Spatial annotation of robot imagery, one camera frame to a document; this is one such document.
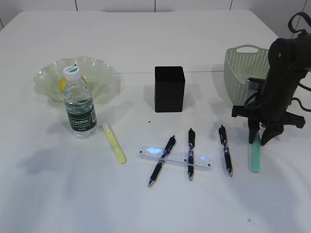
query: black pen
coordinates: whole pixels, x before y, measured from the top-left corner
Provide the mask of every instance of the black pen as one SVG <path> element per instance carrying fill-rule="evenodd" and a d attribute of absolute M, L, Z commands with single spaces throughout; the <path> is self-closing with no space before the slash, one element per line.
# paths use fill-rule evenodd
<path fill-rule="evenodd" d="M 226 165 L 227 171 L 229 173 L 229 176 L 232 177 L 232 164 L 231 164 L 231 158 L 230 158 L 230 154 L 229 154 L 227 135 L 225 133 L 224 126 L 222 125 L 218 131 L 219 131 L 220 142 L 224 146 L 225 165 Z"/>
<path fill-rule="evenodd" d="M 193 164 L 194 141 L 195 141 L 195 132 L 192 130 L 192 128 L 190 128 L 189 134 L 188 134 L 188 145 L 189 145 L 188 163 L 189 164 Z M 193 166 L 188 165 L 188 175 L 189 175 L 189 180 L 192 181 Z"/>
<path fill-rule="evenodd" d="M 165 158 L 165 156 L 167 156 L 171 152 L 171 149 L 175 145 L 175 142 L 176 142 L 175 136 L 173 135 L 172 137 L 170 137 L 169 142 L 167 143 L 167 145 L 164 149 L 163 155 L 159 159 L 159 162 L 157 163 L 157 165 L 156 165 L 156 167 L 155 167 L 155 169 L 154 169 L 154 171 L 150 177 L 148 187 L 151 187 L 151 185 L 156 181 L 156 177 L 158 176 L 158 174 L 162 168 L 162 165 L 165 162 L 164 158 Z"/>

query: wavy glass bowl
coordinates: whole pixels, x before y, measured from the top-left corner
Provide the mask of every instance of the wavy glass bowl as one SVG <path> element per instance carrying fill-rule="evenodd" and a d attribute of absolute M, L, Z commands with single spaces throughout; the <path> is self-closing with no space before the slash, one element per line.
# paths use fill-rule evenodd
<path fill-rule="evenodd" d="M 64 76 L 63 69 L 72 65 L 77 65 L 81 69 L 93 98 L 105 92 L 111 80 L 112 67 L 102 60 L 86 56 L 60 59 L 42 68 L 35 76 L 36 92 L 51 96 L 57 101 L 64 101 L 59 82 Z"/>

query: yellow fruit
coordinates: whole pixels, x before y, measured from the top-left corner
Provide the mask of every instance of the yellow fruit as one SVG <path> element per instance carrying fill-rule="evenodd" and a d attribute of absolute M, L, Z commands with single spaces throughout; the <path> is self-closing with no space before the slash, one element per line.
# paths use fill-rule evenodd
<path fill-rule="evenodd" d="M 87 83 L 87 80 L 83 76 L 82 76 L 82 80 Z M 64 92 L 65 86 L 66 86 L 66 78 L 63 76 L 58 85 L 61 92 Z"/>

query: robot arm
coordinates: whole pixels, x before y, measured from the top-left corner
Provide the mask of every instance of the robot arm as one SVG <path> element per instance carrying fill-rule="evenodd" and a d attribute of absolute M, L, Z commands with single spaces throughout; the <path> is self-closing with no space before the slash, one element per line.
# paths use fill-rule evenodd
<path fill-rule="evenodd" d="M 286 110 L 300 80 L 311 70 L 311 34 L 304 31 L 295 39 L 277 39 L 270 46 L 268 59 L 270 69 L 262 89 L 244 106 L 233 106 L 232 109 L 233 117 L 248 118 L 249 143 L 253 143 L 259 124 L 263 124 L 266 129 L 261 138 L 262 145 L 282 134 L 284 125 L 298 128 L 305 125 L 304 117 Z"/>

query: green label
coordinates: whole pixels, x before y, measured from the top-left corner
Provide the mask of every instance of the green label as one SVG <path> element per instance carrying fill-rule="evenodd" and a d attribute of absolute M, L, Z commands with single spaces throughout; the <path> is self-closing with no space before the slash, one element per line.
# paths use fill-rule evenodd
<path fill-rule="evenodd" d="M 69 73 L 75 72 L 75 71 L 77 71 L 77 69 L 78 68 L 72 69 L 72 70 L 69 71 Z"/>
<path fill-rule="evenodd" d="M 96 125 L 96 115 L 95 115 L 95 109 L 94 106 L 92 109 L 86 113 L 83 114 L 71 114 L 67 112 L 70 125 L 73 130 L 75 131 L 88 131 L 92 129 Z"/>

